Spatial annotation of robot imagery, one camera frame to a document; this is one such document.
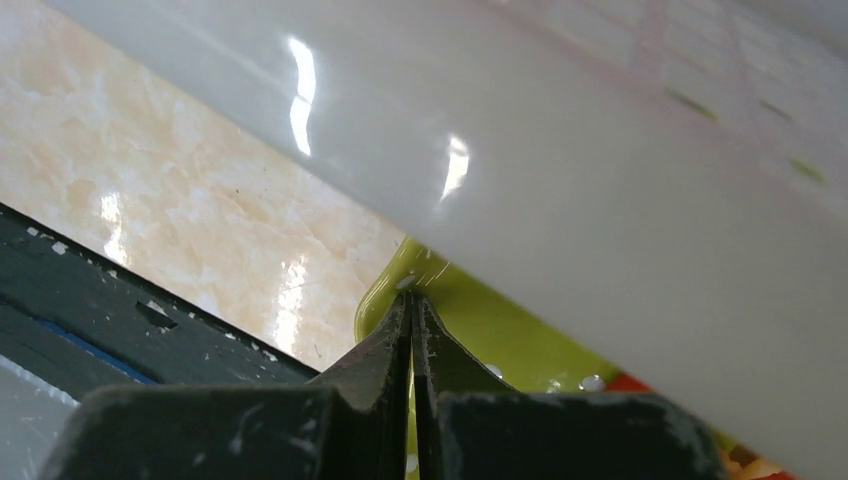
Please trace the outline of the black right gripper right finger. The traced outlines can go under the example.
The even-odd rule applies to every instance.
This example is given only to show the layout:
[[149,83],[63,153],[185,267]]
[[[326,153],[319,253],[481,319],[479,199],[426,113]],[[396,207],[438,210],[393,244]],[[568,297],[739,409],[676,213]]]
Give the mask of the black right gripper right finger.
[[446,328],[431,301],[412,296],[412,372],[415,391],[417,448],[422,479],[442,479],[439,400],[465,394],[514,393]]

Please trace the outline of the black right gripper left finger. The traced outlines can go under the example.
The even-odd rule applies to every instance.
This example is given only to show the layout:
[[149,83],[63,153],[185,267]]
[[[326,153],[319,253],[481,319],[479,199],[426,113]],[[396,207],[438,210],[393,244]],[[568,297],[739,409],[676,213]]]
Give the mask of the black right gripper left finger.
[[412,295],[395,297],[375,329],[308,386],[327,394],[318,479],[406,476]]

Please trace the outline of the white perforated plastic basket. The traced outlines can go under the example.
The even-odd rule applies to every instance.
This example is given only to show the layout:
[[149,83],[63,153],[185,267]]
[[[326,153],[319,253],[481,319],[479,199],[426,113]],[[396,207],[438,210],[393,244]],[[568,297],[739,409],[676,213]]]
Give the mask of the white perforated plastic basket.
[[843,1],[58,1],[803,479],[847,475]]

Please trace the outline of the green polka dot plate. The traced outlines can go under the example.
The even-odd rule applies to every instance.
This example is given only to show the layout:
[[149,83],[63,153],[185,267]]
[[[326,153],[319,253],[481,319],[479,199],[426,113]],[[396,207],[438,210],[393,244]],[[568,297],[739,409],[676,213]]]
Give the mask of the green polka dot plate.
[[[712,432],[650,393],[609,392],[620,371],[452,266],[403,241],[361,301],[365,339],[396,296],[425,295],[447,330],[514,393],[438,402],[442,479],[726,479]],[[419,472],[410,373],[407,477]]]

